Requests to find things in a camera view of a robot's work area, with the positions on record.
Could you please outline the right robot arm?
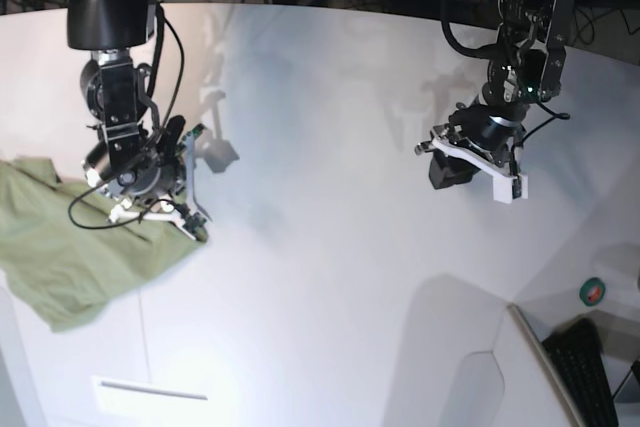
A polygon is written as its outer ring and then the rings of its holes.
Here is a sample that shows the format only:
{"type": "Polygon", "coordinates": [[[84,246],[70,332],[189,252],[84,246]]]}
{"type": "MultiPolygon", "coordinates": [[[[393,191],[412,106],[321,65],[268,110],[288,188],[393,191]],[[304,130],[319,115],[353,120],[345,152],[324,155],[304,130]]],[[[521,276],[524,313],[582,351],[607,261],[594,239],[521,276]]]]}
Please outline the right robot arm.
{"type": "Polygon", "coordinates": [[[158,0],[68,0],[67,43],[91,58],[80,89],[96,120],[83,162],[91,188],[125,205],[157,208],[184,188],[186,121],[153,100],[166,17],[158,0]]]}

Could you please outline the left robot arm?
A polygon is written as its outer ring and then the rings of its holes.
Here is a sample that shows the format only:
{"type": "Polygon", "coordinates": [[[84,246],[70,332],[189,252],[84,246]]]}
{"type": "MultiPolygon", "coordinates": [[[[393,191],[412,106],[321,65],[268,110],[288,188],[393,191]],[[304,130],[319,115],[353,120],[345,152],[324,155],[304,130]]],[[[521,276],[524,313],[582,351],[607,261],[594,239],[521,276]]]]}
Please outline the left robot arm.
{"type": "Polygon", "coordinates": [[[493,43],[467,47],[454,35],[454,0],[441,0],[440,25],[447,44],[465,58],[487,62],[487,80],[469,104],[457,104],[432,128],[416,154],[429,153],[429,180],[436,190],[464,185],[480,172],[491,176],[505,201],[526,196],[522,151],[534,130],[524,125],[538,107],[550,122],[566,121],[548,102],[561,91],[575,0],[497,0],[500,23],[493,43]]]}

